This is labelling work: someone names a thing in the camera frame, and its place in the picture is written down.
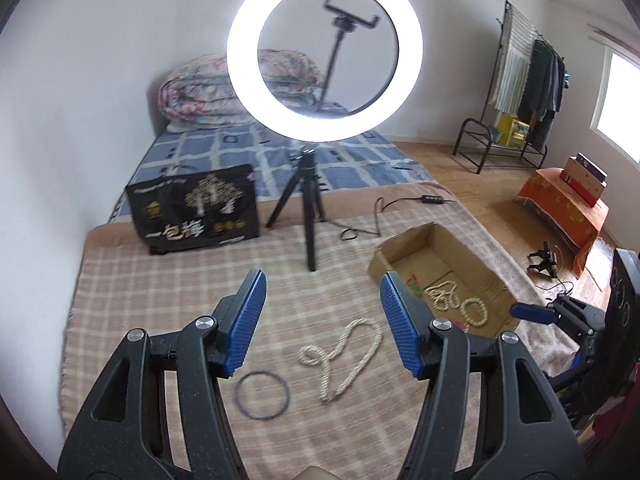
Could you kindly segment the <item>red cord pendant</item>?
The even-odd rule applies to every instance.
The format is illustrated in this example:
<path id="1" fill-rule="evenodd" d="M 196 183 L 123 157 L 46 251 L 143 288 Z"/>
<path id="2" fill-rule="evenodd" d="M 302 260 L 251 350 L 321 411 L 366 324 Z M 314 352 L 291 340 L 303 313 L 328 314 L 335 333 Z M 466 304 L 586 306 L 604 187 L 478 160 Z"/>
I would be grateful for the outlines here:
<path id="1" fill-rule="evenodd" d="M 406 287 L 412 296 L 421 298 L 424 293 L 424 287 L 420 285 L 416 274 L 410 272 L 406 281 Z"/>

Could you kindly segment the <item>brown cardboard box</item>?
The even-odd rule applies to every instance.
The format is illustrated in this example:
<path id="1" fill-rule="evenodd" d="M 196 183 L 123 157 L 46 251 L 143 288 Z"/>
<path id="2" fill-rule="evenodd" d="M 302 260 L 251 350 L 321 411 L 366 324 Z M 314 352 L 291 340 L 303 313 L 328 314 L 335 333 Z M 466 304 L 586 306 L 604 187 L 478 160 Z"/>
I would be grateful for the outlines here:
<path id="1" fill-rule="evenodd" d="M 515 297 L 487 263 L 443 226 L 427 223 L 376 246 L 369 275 L 379 283 L 394 271 L 406 287 L 413 272 L 424 287 L 423 296 L 416 298 L 436 318 L 448 318 L 465 333 L 495 337 L 513 332 L 520 321 L 510 315 Z"/>

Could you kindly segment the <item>orange cloth covered table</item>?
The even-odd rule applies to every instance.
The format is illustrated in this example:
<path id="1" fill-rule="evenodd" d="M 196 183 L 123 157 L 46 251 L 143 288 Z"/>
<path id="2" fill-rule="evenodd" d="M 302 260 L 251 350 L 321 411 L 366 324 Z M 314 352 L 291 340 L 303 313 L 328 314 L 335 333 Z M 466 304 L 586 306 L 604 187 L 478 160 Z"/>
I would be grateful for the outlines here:
<path id="1" fill-rule="evenodd" d="M 608 205 L 603 200 L 589 205 L 561 178 L 562 174 L 561 168 L 536 170 L 518 191 L 516 200 L 535 207 L 573 247 L 572 272 L 579 278 L 585 271 L 590 250 L 603 230 Z"/>

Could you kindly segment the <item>cardboard box with books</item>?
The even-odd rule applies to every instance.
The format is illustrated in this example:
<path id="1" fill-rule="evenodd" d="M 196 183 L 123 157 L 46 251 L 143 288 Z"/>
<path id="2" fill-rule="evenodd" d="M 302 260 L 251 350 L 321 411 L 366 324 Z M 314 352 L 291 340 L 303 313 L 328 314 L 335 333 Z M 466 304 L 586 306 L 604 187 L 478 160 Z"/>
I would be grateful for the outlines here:
<path id="1" fill-rule="evenodd" d="M 606 174 L 579 156 L 570 156 L 560 178 L 589 206 L 594 207 L 606 189 Z"/>

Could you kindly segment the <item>dark blue bangle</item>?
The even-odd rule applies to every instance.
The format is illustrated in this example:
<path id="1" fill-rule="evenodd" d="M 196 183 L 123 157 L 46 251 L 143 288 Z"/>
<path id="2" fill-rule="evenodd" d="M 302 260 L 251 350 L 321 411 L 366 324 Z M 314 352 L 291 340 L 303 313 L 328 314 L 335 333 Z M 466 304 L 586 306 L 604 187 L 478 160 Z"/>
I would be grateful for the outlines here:
<path id="1" fill-rule="evenodd" d="M 248 419 L 266 422 L 281 417 L 292 400 L 288 382 L 271 370 L 244 374 L 233 389 L 233 401 Z"/>

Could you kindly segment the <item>yellow box on rack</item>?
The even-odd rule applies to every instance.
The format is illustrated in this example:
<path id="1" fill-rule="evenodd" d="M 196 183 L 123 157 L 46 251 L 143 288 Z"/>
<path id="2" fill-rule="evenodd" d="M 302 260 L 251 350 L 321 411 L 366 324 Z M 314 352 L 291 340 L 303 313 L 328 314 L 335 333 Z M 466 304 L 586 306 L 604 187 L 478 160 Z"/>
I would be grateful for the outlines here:
<path id="1" fill-rule="evenodd" d="M 500 115 L 497 128 L 501 133 L 498 143 L 507 148 L 522 148 L 529 134 L 529 124 L 507 114 Z"/>

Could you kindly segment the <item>beige plaid blanket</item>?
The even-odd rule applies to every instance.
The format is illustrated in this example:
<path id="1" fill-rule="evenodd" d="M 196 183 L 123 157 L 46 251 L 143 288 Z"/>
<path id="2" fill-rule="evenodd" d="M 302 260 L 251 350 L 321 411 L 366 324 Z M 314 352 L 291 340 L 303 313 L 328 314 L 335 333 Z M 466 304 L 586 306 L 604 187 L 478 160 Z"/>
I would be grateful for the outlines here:
<path id="1" fill-rule="evenodd" d="M 235 292 L 250 269 L 268 278 L 267 301 L 243 366 L 222 383 L 235 442 L 254 479 L 289 479 L 318 466 L 343 479 L 393 479 L 414 434 L 426 389 L 402 366 L 392 336 L 336 401 L 319 399 L 320 373 L 299 363 L 306 344 L 332 349 L 356 318 L 387 322 L 368 267 L 376 239 L 344 242 L 332 222 L 318 226 L 318 268 L 309 272 L 297 200 L 276 227 L 223 248 L 152 256 L 128 223 L 99 226 L 86 239 L 70 306 L 60 403 L 72 423 L 122 337 L 180 330 Z M 258 422 L 233 401 L 238 380 L 271 370 L 290 385 L 284 415 Z"/>

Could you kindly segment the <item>window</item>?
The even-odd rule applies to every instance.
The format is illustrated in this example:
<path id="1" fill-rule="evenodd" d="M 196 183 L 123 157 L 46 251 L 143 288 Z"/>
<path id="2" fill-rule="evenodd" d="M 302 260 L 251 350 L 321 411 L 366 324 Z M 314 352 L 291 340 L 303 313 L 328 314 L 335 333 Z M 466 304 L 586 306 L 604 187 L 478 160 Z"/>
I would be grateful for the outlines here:
<path id="1" fill-rule="evenodd" d="M 639 50 L 600 27 L 591 30 L 605 47 L 591 128 L 639 165 Z"/>

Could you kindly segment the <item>black clothes rack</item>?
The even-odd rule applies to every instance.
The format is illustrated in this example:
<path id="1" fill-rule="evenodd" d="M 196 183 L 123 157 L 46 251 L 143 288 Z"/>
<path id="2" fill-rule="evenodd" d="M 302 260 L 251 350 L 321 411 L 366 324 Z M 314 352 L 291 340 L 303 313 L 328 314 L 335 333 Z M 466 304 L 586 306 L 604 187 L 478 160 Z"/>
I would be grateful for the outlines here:
<path id="1" fill-rule="evenodd" d="M 462 122 L 454 156 L 476 174 L 485 169 L 540 169 L 548 136 L 570 86 L 565 58 L 511 0 L 504 0 L 500 37 L 480 116 Z"/>

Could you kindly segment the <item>dark hanging clothes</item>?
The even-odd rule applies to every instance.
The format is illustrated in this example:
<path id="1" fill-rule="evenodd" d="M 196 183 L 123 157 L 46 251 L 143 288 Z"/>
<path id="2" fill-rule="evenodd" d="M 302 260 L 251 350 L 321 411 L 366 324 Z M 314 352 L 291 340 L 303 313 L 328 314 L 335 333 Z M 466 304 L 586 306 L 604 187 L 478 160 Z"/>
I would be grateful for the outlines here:
<path id="1" fill-rule="evenodd" d="M 546 147 L 565 90 L 564 58 L 543 39 L 534 43 L 518 119 L 529 125 L 527 142 L 538 151 Z"/>

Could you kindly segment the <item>striped hanging cloth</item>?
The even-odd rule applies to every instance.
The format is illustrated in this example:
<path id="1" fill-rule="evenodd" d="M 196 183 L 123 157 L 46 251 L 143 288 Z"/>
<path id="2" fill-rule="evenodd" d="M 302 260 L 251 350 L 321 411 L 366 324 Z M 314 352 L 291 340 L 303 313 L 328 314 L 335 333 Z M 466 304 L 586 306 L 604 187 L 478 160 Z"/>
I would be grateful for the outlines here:
<path id="1" fill-rule="evenodd" d="M 506 5 L 501 50 L 489 103 L 502 114 L 518 112 L 526 87 L 537 31 L 512 3 Z"/>

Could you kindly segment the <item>blue checkered bed sheet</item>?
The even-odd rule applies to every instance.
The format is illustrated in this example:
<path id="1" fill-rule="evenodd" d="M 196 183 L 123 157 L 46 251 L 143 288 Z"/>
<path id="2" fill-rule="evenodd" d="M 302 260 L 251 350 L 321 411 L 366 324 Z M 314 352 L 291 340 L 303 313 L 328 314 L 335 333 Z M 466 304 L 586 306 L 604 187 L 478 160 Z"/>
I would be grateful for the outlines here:
<path id="1" fill-rule="evenodd" d="M 211 129 L 167 130 L 146 152 L 130 182 L 250 165 L 256 177 L 257 199 L 277 200 L 294 174 L 301 147 L 254 120 Z M 317 145 L 316 164 L 323 192 L 433 179 L 420 162 L 374 130 Z"/>

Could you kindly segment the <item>black snack bag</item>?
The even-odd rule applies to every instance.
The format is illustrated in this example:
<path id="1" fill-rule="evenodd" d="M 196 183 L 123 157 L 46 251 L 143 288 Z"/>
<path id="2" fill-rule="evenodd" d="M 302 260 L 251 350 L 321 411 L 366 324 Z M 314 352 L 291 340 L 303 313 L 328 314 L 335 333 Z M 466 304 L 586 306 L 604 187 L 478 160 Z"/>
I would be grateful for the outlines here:
<path id="1" fill-rule="evenodd" d="M 214 248 L 259 236 L 250 165 L 160 177 L 126 187 L 132 222 L 152 255 Z"/>

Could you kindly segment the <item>black tripod stand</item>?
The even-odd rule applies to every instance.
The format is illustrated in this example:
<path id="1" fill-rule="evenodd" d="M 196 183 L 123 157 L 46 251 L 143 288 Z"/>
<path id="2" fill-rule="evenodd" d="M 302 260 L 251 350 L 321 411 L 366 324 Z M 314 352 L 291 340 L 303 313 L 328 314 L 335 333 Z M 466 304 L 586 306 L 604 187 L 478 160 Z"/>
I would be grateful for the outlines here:
<path id="1" fill-rule="evenodd" d="M 307 269 L 309 272 L 316 272 L 317 256 L 316 245 L 314 244 L 316 240 L 314 225 L 316 224 L 316 219 L 325 222 L 326 213 L 322 204 L 316 165 L 316 150 L 314 148 L 305 146 L 300 150 L 297 157 L 297 167 L 291 179 L 288 180 L 288 184 L 284 188 L 276 208 L 274 208 L 266 223 L 267 229 L 271 229 L 274 226 L 296 188 L 300 188 L 300 192 L 302 192 Z"/>

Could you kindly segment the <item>folded floral quilt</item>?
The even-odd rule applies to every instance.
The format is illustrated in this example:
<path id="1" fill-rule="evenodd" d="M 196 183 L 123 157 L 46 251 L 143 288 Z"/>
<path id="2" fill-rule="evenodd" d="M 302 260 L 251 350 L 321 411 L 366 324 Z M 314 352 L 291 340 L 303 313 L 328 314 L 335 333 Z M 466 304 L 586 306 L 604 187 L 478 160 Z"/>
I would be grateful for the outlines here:
<path id="1" fill-rule="evenodd" d="M 295 50 L 260 49 L 260 74 L 270 93 L 295 110 L 311 110 L 323 84 L 317 63 Z M 171 72 L 157 96 L 160 114 L 177 130 L 249 122 L 235 94 L 223 55 L 203 55 Z"/>

